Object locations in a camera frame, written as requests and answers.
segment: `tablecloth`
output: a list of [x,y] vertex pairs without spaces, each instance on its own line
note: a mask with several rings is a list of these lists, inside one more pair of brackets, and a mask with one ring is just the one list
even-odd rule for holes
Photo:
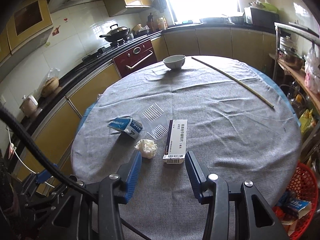
[[[270,205],[276,203],[295,170],[301,148],[300,128],[276,91],[245,63],[223,57],[197,56],[243,81],[275,105],[191,57],[181,70],[162,62],[138,70],[106,89],[77,133],[72,168],[85,183],[101,181],[126,163],[140,138],[110,135],[116,117],[138,112],[156,102],[170,119],[188,119],[187,150],[228,182],[250,179]],[[194,198],[184,164],[163,164],[166,137],[158,153],[143,159],[133,198],[120,205],[123,219],[151,239],[201,239],[207,205]],[[234,214],[229,238],[234,238]],[[93,219],[96,229],[96,217]],[[126,239],[141,239],[124,228]]]

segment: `silver screw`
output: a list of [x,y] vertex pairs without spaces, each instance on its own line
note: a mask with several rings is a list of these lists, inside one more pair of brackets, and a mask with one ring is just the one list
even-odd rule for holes
[[248,180],[248,179],[244,182],[244,184],[245,184],[247,187],[252,187],[252,186],[253,186],[253,182],[252,182],[251,180]]
[[116,173],[112,173],[109,175],[109,179],[118,179],[118,178],[119,178],[119,175]]
[[209,179],[211,179],[211,180],[217,180],[218,178],[219,178],[219,176],[217,175],[217,174],[214,174],[214,173],[211,173],[211,174],[209,174]]

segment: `red oven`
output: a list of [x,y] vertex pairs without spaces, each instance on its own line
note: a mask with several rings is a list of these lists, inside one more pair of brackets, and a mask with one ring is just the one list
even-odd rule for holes
[[121,53],[113,58],[113,61],[121,77],[125,77],[138,69],[157,63],[157,58],[151,40],[148,40]]

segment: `basket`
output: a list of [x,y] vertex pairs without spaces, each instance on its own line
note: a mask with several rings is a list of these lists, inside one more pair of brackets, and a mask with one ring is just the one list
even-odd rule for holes
[[291,240],[298,240],[308,228],[316,210],[318,202],[316,177],[308,166],[299,162],[287,189],[295,191],[298,199],[310,201],[312,204],[311,211],[298,220],[294,233],[290,235]]

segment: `black cable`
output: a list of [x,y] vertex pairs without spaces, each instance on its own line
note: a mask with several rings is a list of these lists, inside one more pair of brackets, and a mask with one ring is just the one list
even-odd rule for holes
[[145,240],[151,240],[149,237],[145,236],[145,235],[144,235],[143,233],[141,233],[139,230],[135,229],[132,225],[128,224],[128,223],[127,223],[125,220],[123,220],[122,218],[121,218],[121,223],[122,223],[125,227],[129,228],[132,232],[136,233],[138,236],[141,236],[143,239],[145,239]]
[[68,187],[78,191],[87,196],[91,201],[98,204],[97,198],[86,188],[64,176],[52,163],[43,155],[38,146],[34,143],[31,136],[27,133],[25,128],[15,119],[15,117],[2,105],[0,105],[0,119],[6,123],[21,142],[27,147],[36,160],[57,180],[67,185]]

